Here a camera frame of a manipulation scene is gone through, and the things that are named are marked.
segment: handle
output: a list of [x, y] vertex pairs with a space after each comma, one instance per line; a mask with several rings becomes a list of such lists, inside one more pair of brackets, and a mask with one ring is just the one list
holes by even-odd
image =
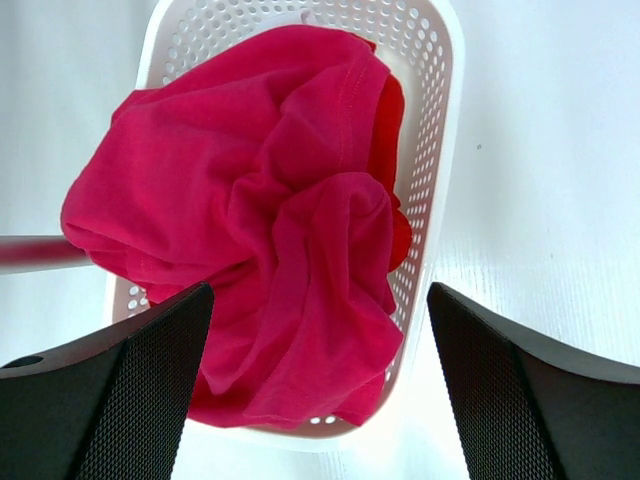
[[90, 264], [62, 235], [0, 236], [0, 275]]

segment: white backdrop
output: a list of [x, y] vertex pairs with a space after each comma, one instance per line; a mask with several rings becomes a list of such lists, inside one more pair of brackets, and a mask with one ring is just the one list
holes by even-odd
[[[0, 234], [59, 232], [67, 188], [134, 84], [154, 3], [0, 0]], [[640, 4], [452, 3], [467, 68], [435, 278], [640, 365]], [[104, 280], [94, 267], [0, 277], [0, 363], [98, 328]], [[397, 429], [345, 452], [188, 426], [174, 477], [467, 478], [428, 329], [407, 397]]]

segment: black mesh surface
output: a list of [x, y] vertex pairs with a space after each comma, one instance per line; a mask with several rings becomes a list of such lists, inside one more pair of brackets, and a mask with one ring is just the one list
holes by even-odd
[[73, 478], [170, 478], [209, 326], [197, 296], [129, 339]]
[[512, 344], [442, 286], [429, 311], [471, 479], [563, 479]]

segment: laundry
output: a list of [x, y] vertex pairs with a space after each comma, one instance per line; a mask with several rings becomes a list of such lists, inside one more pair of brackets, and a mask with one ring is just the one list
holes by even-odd
[[375, 412], [402, 342], [387, 274], [411, 241], [393, 194], [403, 108], [369, 43], [288, 26], [116, 110], [62, 228], [152, 302], [212, 285], [191, 418]]

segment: basket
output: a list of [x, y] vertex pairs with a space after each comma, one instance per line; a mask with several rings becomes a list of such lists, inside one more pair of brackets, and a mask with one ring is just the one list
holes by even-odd
[[[395, 190], [413, 241], [408, 258], [390, 274], [390, 283], [398, 304], [393, 321], [405, 341], [386, 372], [377, 413], [360, 428], [333, 416], [309, 419], [292, 432], [218, 429], [191, 425], [195, 422], [190, 420], [188, 428], [293, 450], [325, 451], [395, 422], [398, 409], [393, 404], [407, 383], [427, 315], [426, 293], [449, 183], [464, 63], [464, 41], [453, 10], [447, 3], [426, 0], [160, 0], [147, 29], [136, 87], [166, 85], [250, 36], [266, 18], [302, 8], [310, 9], [320, 24], [375, 42], [376, 54], [403, 87], [406, 110]], [[109, 323], [146, 308], [143, 289], [109, 276]]]

